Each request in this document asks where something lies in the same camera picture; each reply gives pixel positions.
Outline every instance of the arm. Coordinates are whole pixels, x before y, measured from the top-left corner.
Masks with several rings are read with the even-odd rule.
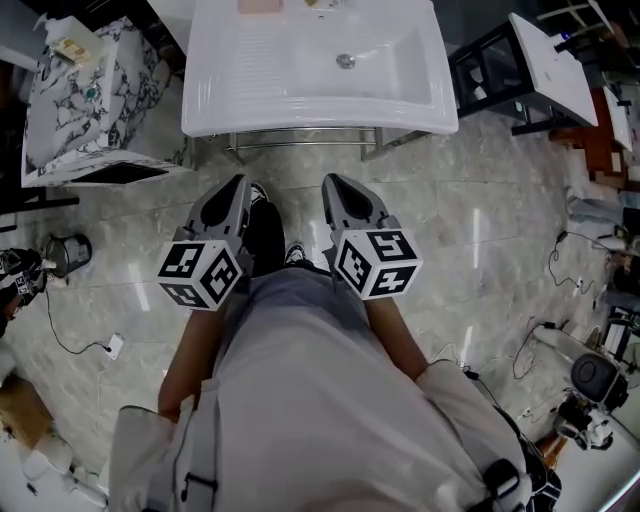
[[[14,284],[0,289],[0,308],[7,320],[13,319],[17,309],[22,304],[22,295],[18,293],[18,287]]]
[[[429,366],[416,344],[393,299],[364,303],[371,330],[380,340],[393,364],[415,381]]]
[[[160,386],[160,416],[177,423],[180,417],[180,403],[191,395],[198,397],[202,381],[211,377],[222,340],[226,309],[226,306],[223,306],[219,311],[191,313],[180,346]]]

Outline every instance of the power outlet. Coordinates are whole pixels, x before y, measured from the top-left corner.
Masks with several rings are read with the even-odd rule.
[[[520,415],[516,418],[516,421],[520,421],[521,419],[529,416],[531,414],[531,408],[527,407],[524,411],[520,413]]]
[[[109,345],[107,345],[109,349],[107,355],[115,361],[118,358],[118,354],[120,354],[120,350],[122,350],[122,345],[124,345],[124,338],[119,334],[114,334],[109,340]]]
[[[574,297],[576,297],[579,293],[581,293],[583,286],[584,286],[584,279],[582,279],[582,277],[579,277],[578,280],[576,281],[576,287],[573,290]]]

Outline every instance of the white box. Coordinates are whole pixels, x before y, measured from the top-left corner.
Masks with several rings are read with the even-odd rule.
[[[407,293],[424,260],[408,229],[347,230],[335,268],[362,300]]]
[[[242,269],[224,240],[169,242],[160,254],[156,276],[178,306],[217,311]]]

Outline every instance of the black shoe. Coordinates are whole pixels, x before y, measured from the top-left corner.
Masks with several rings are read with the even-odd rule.
[[[293,265],[306,259],[307,255],[304,252],[304,246],[300,242],[294,242],[287,251],[287,255],[284,258],[284,265]]]
[[[258,201],[269,201],[269,196],[264,191],[264,189],[258,185],[257,183],[251,184],[251,206],[256,204]]]

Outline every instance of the bottle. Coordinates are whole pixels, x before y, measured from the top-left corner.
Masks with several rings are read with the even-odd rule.
[[[553,46],[558,46],[559,44],[564,43],[567,39],[570,39],[570,38],[571,38],[571,34],[569,34],[568,32],[560,32],[555,36],[551,36],[549,39],[551,40],[551,44]]]
[[[86,64],[101,55],[104,47],[102,40],[74,16],[57,20],[47,18],[45,13],[38,18],[33,29],[42,23],[47,29],[47,46],[74,63]]]

